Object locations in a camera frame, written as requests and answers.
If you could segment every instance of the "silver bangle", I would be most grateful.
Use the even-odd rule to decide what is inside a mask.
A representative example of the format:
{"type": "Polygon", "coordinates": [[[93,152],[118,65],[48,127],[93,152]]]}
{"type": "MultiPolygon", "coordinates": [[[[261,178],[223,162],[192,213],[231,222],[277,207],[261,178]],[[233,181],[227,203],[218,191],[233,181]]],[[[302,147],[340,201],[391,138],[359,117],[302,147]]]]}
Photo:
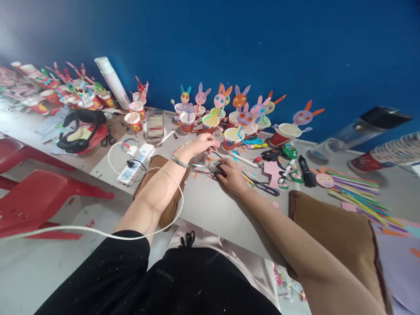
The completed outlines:
{"type": "Polygon", "coordinates": [[[182,166],[183,168],[189,168],[188,164],[185,164],[184,162],[180,161],[176,156],[172,155],[171,160],[173,160],[176,164],[179,166],[182,166]]]}

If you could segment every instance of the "brown pillow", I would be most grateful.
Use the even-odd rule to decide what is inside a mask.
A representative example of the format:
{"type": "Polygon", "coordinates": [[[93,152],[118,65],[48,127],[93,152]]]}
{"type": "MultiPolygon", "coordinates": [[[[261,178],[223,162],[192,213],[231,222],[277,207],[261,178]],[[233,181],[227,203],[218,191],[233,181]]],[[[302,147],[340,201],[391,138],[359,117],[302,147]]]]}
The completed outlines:
{"type": "MultiPolygon", "coordinates": [[[[289,217],[347,267],[392,315],[375,234],[365,216],[292,190],[289,192],[289,217]]],[[[287,272],[299,280],[290,265],[287,272]]]]}
{"type": "MultiPolygon", "coordinates": [[[[168,160],[164,158],[161,155],[154,155],[150,159],[149,162],[149,169],[155,168],[155,167],[163,167],[168,160]]],[[[143,189],[143,187],[147,184],[148,181],[158,172],[158,169],[151,170],[147,172],[144,177],[142,178],[140,184],[138,185],[136,191],[133,194],[133,200],[137,197],[139,192],[143,189]]],[[[181,187],[182,191],[184,191],[185,181],[188,178],[190,172],[190,168],[185,172],[184,177],[182,178],[182,181],[179,184],[179,187],[181,187]]],[[[174,196],[172,197],[171,201],[169,202],[166,209],[163,211],[161,218],[159,219],[159,227],[164,228],[169,223],[172,222],[172,220],[175,218],[176,211],[178,209],[178,201],[181,198],[181,193],[179,192],[179,189],[175,191],[174,196]]]]}

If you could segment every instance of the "power strip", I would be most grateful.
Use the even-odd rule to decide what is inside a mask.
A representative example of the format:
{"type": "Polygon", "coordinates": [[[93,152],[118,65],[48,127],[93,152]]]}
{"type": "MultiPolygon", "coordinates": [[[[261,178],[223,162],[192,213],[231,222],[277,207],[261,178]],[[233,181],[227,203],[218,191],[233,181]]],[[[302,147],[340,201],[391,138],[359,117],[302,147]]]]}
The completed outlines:
{"type": "MultiPolygon", "coordinates": [[[[156,149],[154,146],[145,143],[136,153],[136,160],[143,163],[143,165],[146,165],[146,163],[150,160],[155,151],[156,149]]],[[[121,182],[124,186],[131,186],[132,184],[134,184],[134,181],[137,180],[136,174],[144,171],[139,162],[132,162],[134,163],[134,166],[131,168],[127,165],[117,178],[117,180],[121,182]]]]}

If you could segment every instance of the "red plastic chair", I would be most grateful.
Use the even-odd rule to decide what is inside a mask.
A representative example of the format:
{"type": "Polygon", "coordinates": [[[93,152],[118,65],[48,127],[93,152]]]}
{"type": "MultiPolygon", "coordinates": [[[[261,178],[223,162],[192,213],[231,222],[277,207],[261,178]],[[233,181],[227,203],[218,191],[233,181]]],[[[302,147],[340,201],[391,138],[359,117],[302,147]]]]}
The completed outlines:
{"type": "MultiPolygon", "coordinates": [[[[74,195],[113,199],[114,194],[85,182],[45,170],[32,172],[0,199],[0,237],[57,226],[48,222],[74,195]]],[[[80,239],[82,234],[50,231],[30,236],[80,239]]]]}
{"type": "Polygon", "coordinates": [[[75,169],[73,166],[57,160],[55,157],[51,157],[35,148],[27,146],[16,139],[10,137],[0,139],[0,174],[11,170],[13,167],[27,159],[37,160],[68,171],[75,169]]]}

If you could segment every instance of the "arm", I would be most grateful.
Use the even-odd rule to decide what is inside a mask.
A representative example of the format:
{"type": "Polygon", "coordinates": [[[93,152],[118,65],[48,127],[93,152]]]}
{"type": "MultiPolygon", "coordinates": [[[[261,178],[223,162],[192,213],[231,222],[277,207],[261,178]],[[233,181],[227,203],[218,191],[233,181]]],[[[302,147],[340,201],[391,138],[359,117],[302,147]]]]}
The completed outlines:
{"type": "Polygon", "coordinates": [[[356,277],[305,230],[255,190],[249,188],[231,159],[219,180],[254,213],[276,247],[290,263],[308,297],[313,314],[385,314],[356,277]]]}
{"type": "MultiPolygon", "coordinates": [[[[204,151],[210,152],[210,147],[215,145],[213,136],[209,133],[200,134],[188,146],[175,155],[180,161],[188,164],[191,158],[204,151]]],[[[179,185],[186,168],[169,160],[163,167],[179,185]]],[[[134,230],[147,235],[156,231],[159,219],[166,206],[171,201],[178,186],[174,180],[163,170],[159,170],[137,195],[126,214],[118,223],[114,232],[134,230]]],[[[153,236],[148,241],[152,244],[153,236]]]]}

